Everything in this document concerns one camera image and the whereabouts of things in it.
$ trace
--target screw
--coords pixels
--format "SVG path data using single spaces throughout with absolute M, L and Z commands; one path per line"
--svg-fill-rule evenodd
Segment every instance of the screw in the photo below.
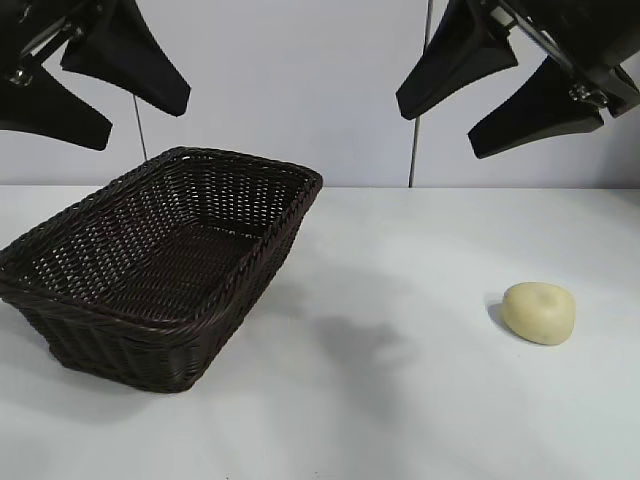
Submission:
M 7 77 L 11 83 L 17 87 L 28 87 L 33 80 L 33 77 L 29 75 L 23 68 L 18 68 L 13 75 Z

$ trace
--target wicker basket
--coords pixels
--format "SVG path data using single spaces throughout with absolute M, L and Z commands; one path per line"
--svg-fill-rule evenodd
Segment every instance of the wicker basket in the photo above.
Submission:
M 187 390 L 284 262 L 321 187 L 288 163 L 170 150 L 0 252 L 0 296 L 64 366 Z

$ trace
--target white tabletop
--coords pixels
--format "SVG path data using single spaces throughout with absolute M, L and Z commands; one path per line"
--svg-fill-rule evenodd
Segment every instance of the white tabletop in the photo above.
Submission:
M 92 191 L 0 187 L 0 243 Z M 560 347 L 495 323 L 522 281 L 578 302 Z M 7 480 L 637 479 L 640 192 L 326 189 L 183 394 L 65 370 L 0 306 Z

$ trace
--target potato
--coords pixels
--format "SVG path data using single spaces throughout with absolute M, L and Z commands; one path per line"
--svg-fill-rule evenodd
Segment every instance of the potato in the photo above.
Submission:
M 564 288 L 521 283 L 506 291 L 502 319 L 517 335 L 542 345 L 560 345 L 573 333 L 576 302 Z

